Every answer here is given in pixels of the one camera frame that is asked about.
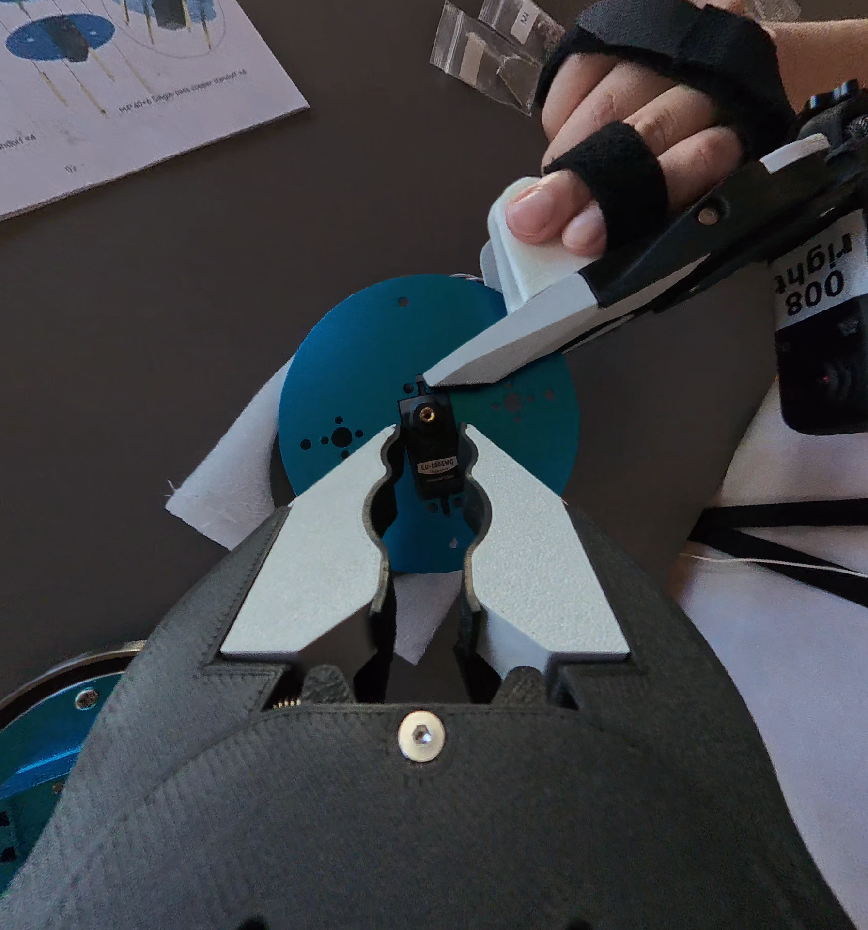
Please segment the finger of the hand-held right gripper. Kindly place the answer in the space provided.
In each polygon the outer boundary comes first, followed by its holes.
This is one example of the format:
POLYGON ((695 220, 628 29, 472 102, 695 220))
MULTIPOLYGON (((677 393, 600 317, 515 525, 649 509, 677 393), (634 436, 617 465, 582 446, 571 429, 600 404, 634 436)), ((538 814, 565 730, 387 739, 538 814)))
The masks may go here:
POLYGON ((627 298, 602 306, 582 274, 570 274, 429 367, 424 378, 432 388, 493 384, 627 313, 627 298))

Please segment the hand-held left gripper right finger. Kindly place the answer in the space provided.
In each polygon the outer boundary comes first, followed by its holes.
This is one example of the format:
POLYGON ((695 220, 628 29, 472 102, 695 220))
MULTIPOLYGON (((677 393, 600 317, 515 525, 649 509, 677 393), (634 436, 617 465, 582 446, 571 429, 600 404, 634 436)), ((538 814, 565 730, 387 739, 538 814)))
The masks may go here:
POLYGON ((500 678, 625 660, 629 645, 563 500, 473 425, 464 518, 462 643, 500 678))

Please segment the round turntable base blue top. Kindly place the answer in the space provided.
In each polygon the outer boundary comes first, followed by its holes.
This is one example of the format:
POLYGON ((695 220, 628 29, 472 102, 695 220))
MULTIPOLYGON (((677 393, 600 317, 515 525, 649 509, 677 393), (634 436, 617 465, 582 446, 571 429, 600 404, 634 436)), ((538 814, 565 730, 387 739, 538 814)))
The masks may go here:
POLYGON ((95 718, 144 645, 74 657, 0 702, 0 896, 50 820, 95 718))

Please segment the black servo motor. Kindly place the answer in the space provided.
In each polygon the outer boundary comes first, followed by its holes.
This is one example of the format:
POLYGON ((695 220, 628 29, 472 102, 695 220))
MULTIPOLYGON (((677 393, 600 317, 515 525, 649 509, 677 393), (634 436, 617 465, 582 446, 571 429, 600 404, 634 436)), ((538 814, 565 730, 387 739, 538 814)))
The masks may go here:
POLYGON ((416 377, 411 395, 399 401, 402 436, 418 496, 431 512, 450 516, 460 506, 464 478, 460 436, 450 396, 416 377))

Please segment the white instruction manual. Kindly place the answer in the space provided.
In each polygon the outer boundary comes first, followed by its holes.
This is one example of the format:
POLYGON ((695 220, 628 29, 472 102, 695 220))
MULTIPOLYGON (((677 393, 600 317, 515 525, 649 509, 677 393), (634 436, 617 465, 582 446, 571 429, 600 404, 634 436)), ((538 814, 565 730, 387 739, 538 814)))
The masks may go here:
POLYGON ((0 221, 306 110, 229 1, 0 1, 0 221))

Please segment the person's right hand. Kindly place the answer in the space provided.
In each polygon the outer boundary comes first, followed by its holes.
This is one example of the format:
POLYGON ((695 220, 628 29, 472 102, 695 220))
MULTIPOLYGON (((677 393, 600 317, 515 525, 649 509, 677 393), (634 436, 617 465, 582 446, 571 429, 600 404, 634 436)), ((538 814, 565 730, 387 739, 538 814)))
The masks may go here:
POLYGON ((507 208, 518 239, 597 257, 657 230, 796 119, 776 44, 742 2, 600 2, 547 64, 542 177, 507 208))

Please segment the person's white shirt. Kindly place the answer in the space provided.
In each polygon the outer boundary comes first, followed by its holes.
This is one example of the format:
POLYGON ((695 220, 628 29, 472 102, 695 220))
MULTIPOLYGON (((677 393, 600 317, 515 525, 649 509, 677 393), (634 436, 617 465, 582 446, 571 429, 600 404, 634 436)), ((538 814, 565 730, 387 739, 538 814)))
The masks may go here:
POLYGON ((748 704, 824 877, 868 928, 868 434, 796 433, 774 384, 703 517, 678 601, 748 704))

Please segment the person's right forearm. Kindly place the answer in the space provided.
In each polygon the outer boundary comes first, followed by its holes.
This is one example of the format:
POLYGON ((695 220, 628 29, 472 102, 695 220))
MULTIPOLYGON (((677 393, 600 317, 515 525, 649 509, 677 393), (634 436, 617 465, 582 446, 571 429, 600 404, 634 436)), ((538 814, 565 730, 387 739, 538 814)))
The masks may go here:
POLYGON ((769 21, 783 85, 793 109, 855 80, 868 90, 868 18, 769 21))

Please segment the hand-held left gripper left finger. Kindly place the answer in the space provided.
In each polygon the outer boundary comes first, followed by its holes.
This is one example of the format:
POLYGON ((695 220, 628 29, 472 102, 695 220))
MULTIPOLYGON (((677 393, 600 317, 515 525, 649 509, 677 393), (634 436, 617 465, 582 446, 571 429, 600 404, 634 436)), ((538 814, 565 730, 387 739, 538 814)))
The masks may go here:
POLYGON ((382 650, 390 561, 382 536, 397 515, 400 430, 382 428, 298 496, 265 555, 220 652, 280 663, 366 663, 382 650))

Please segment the blue round metal plate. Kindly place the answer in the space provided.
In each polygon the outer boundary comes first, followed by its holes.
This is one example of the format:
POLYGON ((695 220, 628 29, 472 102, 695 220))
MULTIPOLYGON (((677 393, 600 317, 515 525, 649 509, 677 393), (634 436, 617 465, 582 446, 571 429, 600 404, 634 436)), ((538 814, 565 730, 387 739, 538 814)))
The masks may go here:
MULTIPOLYGON (((506 313, 500 293, 440 274, 367 287, 330 310, 290 362, 278 409, 278 449, 299 495, 399 419, 416 378, 506 313)), ((579 445, 574 384, 560 353, 498 383, 450 389, 473 424, 556 494, 579 445)))

